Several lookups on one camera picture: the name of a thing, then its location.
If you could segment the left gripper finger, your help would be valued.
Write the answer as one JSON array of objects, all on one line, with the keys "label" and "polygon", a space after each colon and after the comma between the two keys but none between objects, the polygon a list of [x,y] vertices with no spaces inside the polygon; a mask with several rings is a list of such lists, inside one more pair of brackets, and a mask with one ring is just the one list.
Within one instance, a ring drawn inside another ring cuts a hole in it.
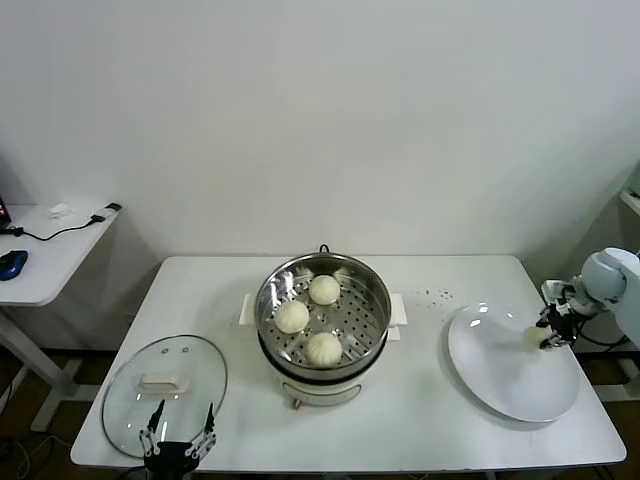
[{"label": "left gripper finger", "polygon": [[161,400],[156,410],[151,415],[146,427],[138,433],[140,444],[143,448],[143,457],[152,457],[160,454],[160,447],[156,431],[164,410],[165,400]]},{"label": "left gripper finger", "polygon": [[191,446],[185,451],[185,456],[189,458],[204,458],[216,445],[217,437],[214,432],[215,427],[215,404],[209,404],[206,420],[202,431],[192,440]]}]

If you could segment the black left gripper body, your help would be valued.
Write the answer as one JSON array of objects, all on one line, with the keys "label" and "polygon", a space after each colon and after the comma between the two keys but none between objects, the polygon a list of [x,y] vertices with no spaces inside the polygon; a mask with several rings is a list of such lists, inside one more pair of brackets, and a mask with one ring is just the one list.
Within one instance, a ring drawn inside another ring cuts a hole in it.
[{"label": "black left gripper body", "polygon": [[144,458],[144,467],[155,480],[182,480],[197,469],[200,457],[187,442],[160,442],[159,452]]}]

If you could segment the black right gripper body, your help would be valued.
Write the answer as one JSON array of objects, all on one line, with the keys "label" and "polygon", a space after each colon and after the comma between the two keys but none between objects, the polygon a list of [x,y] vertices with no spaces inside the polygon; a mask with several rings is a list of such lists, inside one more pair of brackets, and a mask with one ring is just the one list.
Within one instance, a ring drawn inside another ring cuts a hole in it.
[{"label": "black right gripper body", "polygon": [[548,321],[552,329],[550,343],[573,343],[577,338],[577,330],[580,324],[580,316],[573,311],[559,312],[551,307],[548,312]]}]

